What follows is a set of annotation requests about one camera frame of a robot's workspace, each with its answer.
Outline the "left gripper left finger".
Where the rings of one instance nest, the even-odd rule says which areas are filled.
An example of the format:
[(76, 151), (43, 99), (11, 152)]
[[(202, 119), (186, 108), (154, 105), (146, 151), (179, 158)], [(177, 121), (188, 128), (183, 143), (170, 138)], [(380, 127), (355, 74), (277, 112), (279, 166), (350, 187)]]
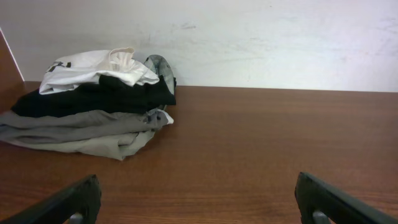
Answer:
[(64, 223), (73, 215), (81, 215), (81, 223), (94, 224), (100, 207), (99, 180), (96, 175), (88, 175), (1, 224)]

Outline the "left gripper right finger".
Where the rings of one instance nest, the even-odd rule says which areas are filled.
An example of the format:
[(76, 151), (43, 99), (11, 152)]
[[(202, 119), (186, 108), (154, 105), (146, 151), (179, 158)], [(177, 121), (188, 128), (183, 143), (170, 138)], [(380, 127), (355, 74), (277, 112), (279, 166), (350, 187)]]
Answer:
[(370, 207), (321, 179), (301, 172), (295, 199), (302, 224), (397, 224), (397, 219)]

